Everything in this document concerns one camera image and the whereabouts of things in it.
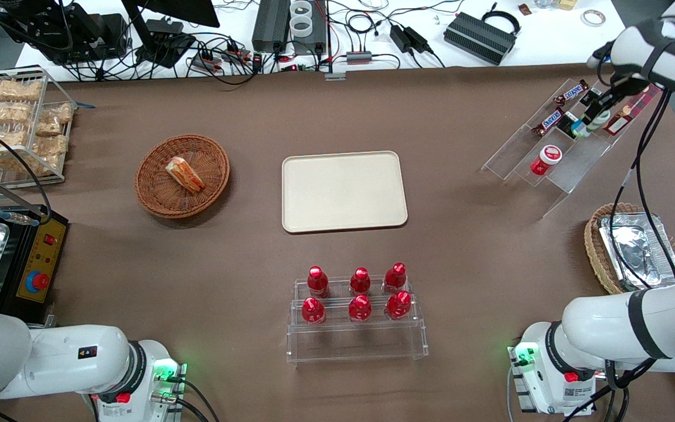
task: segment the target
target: wicker basket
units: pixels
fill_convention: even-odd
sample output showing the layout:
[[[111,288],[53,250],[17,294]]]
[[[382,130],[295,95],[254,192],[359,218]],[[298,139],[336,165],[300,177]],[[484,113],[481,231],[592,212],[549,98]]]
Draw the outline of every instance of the wicker basket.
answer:
[[[608,252],[603,244],[603,238],[598,231],[598,219],[603,216],[610,216],[613,203],[607,203],[598,208],[585,225],[585,249],[587,250],[587,257],[590,259],[590,265],[601,282],[603,288],[608,293],[619,294],[624,293],[624,290],[616,279],[616,274],[613,272],[613,265],[611,259],[608,257]],[[643,209],[640,206],[632,205],[630,203],[619,202],[616,205],[617,213],[641,213]],[[673,253],[675,254],[675,242],[672,237],[668,237]]]
[[[166,171],[172,157],[184,158],[206,185],[191,193]],[[230,166],[223,148],[209,137],[186,134],[161,142],[143,158],[134,176],[134,192],[150,214],[183,219],[210,206],[228,184]]]

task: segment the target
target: yellow control panel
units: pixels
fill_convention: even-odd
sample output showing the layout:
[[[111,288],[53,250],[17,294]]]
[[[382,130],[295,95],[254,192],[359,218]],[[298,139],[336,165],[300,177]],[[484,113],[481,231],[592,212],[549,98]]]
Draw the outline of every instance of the yellow control panel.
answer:
[[[38,226],[35,242],[30,249],[25,270],[17,287],[17,297],[42,304],[51,286],[56,259],[62,250],[67,226],[52,219]]]

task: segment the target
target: black stand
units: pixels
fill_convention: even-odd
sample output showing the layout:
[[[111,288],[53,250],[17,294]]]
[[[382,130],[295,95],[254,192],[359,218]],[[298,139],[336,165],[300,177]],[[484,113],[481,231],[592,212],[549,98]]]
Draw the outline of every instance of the black stand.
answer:
[[[137,61],[153,62],[170,69],[196,41],[195,37],[188,34],[153,34],[142,18],[136,0],[121,0],[121,3],[129,14],[129,22],[132,22],[142,40],[142,46],[137,49]]]

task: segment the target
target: red bottle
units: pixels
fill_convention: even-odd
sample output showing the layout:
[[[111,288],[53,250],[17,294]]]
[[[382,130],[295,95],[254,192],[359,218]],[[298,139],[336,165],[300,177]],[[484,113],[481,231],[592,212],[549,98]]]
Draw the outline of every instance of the red bottle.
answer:
[[[327,274],[316,265],[309,270],[306,284],[309,285],[309,291],[312,296],[319,297],[320,299],[327,299],[330,297],[330,286],[327,281]]]
[[[326,319],[325,306],[319,300],[307,297],[301,308],[301,316],[309,324],[321,324]]]
[[[354,297],[348,305],[348,315],[353,322],[366,321],[371,315],[371,302],[363,294]]]
[[[386,294],[397,293],[405,286],[406,279],[405,264],[398,262],[387,271],[385,281],[382,283],[382,291]]]
[[[390,319],[400,319],[410,312],[411,300],[410,293],[401,290],[387,300],[385,305],[385,315]]]
[[[371,278],[369,278],[369,272],[364,267],[356,268],[356,273],[350,278],[350,293],[353,296],[369,294],[370,287]]]

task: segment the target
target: tape roll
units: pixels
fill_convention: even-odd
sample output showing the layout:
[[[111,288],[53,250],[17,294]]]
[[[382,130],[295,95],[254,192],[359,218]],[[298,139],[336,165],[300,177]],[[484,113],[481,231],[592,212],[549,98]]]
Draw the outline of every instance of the tape roll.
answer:
[[[606,22],[606,15],[595,9],[588,9],[579,16],[579,19],[587,26],[602,26]]]
[[[291,16],[311,17],[311,3],[306,0],[295,0],[291,3]]]
[[[303,29],[297,29],[297,27],[295,27],[295,26],[300,24],[300,23],[306,24],[307,27],[305,27]],[[309,35],[311,35],[311,31],[312,31],[311,17],[305,16],[305,15],[293,16],[291,18],[290,27],[291,27],[291,35],[293,35],[294,37],[298,37],[298,38],[308,37]]]

